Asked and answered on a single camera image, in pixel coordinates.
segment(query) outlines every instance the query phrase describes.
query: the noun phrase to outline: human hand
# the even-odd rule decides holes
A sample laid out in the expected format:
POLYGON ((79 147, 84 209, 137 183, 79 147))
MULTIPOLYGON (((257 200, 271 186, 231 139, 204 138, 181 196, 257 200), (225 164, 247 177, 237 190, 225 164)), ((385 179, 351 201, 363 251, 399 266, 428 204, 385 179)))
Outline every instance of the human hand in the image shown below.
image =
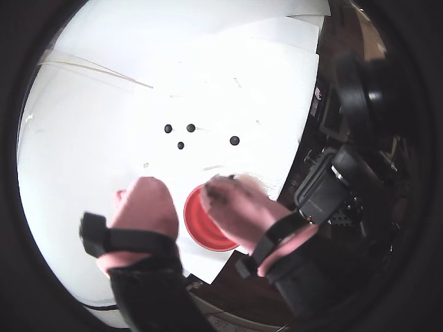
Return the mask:
MULTIPOLYGON (((252 254, 262 235, 291 211, 247 182, 215 176, 202 187, 201 204, 226 237, 252 254)), ((258 275, 264 276, 277 260, 304 244, 317 230, 317 225, 308 225, 284 240, 259 267, 258 275)))
MULTIPOLYGON (((139 178, 127 190, 116 193, 117 213, 110 228, 149 230, 177 240, 179 218, 166 185, 156 178, 139 178)), ((107 275, 109 268, 128 266, 149 257, 139 252, 109 252, 97 259, 97 265, 107 275)))

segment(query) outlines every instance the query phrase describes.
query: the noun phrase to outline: red cup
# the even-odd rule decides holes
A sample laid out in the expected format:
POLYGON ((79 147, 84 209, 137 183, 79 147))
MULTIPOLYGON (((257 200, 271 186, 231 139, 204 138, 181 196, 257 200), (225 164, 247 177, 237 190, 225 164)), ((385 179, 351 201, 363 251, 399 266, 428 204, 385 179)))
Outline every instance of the red cup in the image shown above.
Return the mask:
POLYGON ((191 191, 186 199, 183 213, 188 233, 200 246, 212 251, 228 251, 238 247, 238 244, 223 235, 204 211, 200 202, 201 187, 203 185, 191 191))

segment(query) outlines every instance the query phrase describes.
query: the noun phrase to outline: wooden floor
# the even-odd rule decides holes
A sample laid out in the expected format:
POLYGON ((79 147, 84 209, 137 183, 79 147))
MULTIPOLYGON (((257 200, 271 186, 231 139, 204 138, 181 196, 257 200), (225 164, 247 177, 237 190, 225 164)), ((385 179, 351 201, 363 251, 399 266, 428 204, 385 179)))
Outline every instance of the wooden floor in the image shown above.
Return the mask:
MULTIPOLYGON (((331 65, 336 54, 352 49, 361 59, 365 58, 361 25, 356 11, 351 7, 338 6, 332 6, 331 11, 332 17, 325 20, 318 48, 318 72, 329 82, 333 78, 331 65)), ((293 315, 275 287, 270 286, 265 278, 240 278, 234 264, 241 256, 239 252, 234 252, 211 285, 203 283, 199 288, 192 289, 191 293, 223 311, 247 320, 274 326, 290 323, 293 315)))

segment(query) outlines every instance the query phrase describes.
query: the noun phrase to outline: wrist strap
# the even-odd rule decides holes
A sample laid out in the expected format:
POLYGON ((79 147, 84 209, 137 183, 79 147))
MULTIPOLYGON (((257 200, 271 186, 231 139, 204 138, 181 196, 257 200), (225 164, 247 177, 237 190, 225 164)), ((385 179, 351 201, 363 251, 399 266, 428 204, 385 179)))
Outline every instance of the wrist strap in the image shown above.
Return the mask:
POLYGON ((175 241, 164 234, 146 230, 107 228, 106 218, 85 212, 80 224, 80 238, 87 254, 99 258, 107 252, 146 252, 155 256, 177 255, 175 241))
POLYGON ((263 261, 286 239, 290 234, 309 225, 298 210, 274 223, 262 236, 252 255, 241 258, 235 267, 244 278, 257 275, 257 269, 263 261))

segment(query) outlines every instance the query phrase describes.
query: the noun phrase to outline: wrist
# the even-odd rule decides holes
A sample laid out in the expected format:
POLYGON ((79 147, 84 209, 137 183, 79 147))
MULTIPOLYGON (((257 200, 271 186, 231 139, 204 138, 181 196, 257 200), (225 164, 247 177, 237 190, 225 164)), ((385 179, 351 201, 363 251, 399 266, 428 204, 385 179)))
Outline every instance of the wrist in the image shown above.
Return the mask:
POLYGON ((97 266, 107 276, 110 268, 122 268, 130 266, 138 261, 151 257, 144 252, 115 251, 108 252, 97 258, 97 266))
POLYGON ((257 274, 264 277, 268 270, 284 256, 300 247, 304 242, 313 237, 318 231, 317 225, 308 225, 295 234, 287 237, 259 266, 257 274))

